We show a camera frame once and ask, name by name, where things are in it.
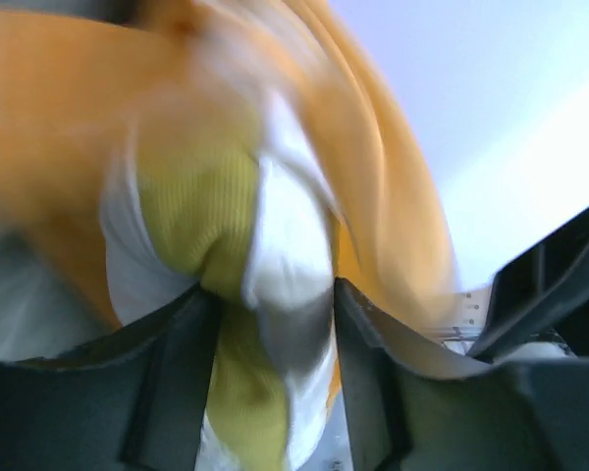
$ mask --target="white background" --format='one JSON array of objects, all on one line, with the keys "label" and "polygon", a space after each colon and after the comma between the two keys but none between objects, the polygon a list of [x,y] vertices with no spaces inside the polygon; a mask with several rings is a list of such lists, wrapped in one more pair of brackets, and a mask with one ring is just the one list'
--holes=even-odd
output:
[{"label": "white background", "polygon": [[476,288],[589,206],[589,0],[330,0],[386,76]]}]

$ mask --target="ribbed fabric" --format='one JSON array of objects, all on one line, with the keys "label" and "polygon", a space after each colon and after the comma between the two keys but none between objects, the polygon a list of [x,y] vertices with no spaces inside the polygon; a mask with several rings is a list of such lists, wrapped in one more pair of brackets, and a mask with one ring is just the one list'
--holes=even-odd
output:
[{"label": "ribbed fabric", "polygon": [[[247,120],[243,125],[252,129]],[[223,132],[199,141],[212,164],[184,166],[168,158],[156,170],[137,166],[142,215],[159,257],[172,269],[201,278],[225,299],[239,300],[255,225],[257,162],[254,139]],[[191,155],[186,161],[192,162]],[[231,302],[219,337],[207,400],[216,436],[243,469],[281,471],[288,436],[286,387],[260,340],[254,314]]]}]

